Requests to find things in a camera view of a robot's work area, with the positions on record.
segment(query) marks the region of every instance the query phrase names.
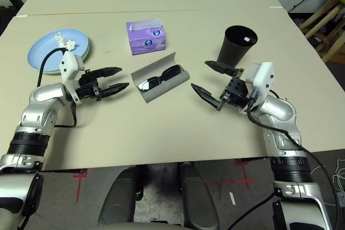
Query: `light blue plate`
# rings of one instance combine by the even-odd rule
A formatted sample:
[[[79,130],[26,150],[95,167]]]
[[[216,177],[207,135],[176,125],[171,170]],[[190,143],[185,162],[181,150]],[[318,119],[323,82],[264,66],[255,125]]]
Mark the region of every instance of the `light blue plate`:
[[[39,70],[44,57],[52,50],[59,47],[58,42],[55,40],[55,35],[58,32],[60,32],[65,39],[75,41],[75,48],[72,50],[74,54],[80,56],[82,60],[86,58],[89,51],[87,36],[77,29],[59,29],[46,34],[32,45],[27,54],[27,61],[31,67]],[[44,66],[44,73],[60,73],[59,65],[62,58],[63,55],[60,51],[52,54]]]

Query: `purple tissue box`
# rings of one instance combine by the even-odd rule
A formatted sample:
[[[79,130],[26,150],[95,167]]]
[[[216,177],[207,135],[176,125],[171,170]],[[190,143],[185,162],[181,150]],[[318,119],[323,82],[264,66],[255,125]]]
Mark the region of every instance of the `purple tissue box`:
[[[158,27],[145,27],[133,30],[131,25],[139,22],[127,22],[127,33],[132,55],[165,50],[165,33],[163,25]]]

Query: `sunglasses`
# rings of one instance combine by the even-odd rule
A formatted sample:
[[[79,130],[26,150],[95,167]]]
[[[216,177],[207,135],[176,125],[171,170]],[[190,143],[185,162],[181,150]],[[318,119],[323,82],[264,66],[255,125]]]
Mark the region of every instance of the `sunglasses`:
[[[179,65],[169,67],[168,69],[163,71],[161,76],[154,76],[140,83],[138,85],[138,88],[140,89],[140,91],[145,93],[152,88],[159,86],[162,82],[168,81],[169,79],[177,76],[178,74],[181,74],[181,68]]]

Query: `red tape mark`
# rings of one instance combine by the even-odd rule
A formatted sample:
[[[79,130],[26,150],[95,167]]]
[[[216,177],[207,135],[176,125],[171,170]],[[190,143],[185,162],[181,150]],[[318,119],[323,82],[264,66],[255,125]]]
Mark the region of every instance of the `red tape mark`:
[[[246,169],[244,167],[245,165],[248,165],[248,163],[240,163],[238,161],[235,161],[235,165],[242,167],[245,183],[246,183],[247,189],[249,190],[249,181],[248,181],[248,178],[247,178],[247,171],[246,171]]]
[[[86,178],[87,177],[87,169],[85,170],[85,172],[82,175],[73,175],[73,178],[79,178],[78,180],[78,189],[77,189],[77,198],[75,200],[75,203],[78,203],[79,201],[79,196],[80,196],[80,189],[81,189],[81,179],[82,178]]]
[[[254,178],[249,178],[249,179],[237,179],[237,180],[220,180],[218,182],[207,182],[206,185],[210,184],[232,184],[232,183],[250,183],[250,182],[255,182]]]

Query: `white tissue paper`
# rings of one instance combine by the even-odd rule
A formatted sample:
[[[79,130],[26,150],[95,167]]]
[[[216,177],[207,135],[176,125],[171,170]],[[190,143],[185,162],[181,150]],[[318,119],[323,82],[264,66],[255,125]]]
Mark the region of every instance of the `white tissue paper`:
[[[59,48],[66,48],[68,51],[74,49],[75,41],[65,39],[60,32],[58,32],[58,34],[55,35],[55,40],[58,41]]]
[[[129,29],[140,30],[140,29],[145,29],[145,28],[161,27],[162,25],[163,25],[162,19],[156,18],[156,19],[151,19],[151,20],[132,22]]]

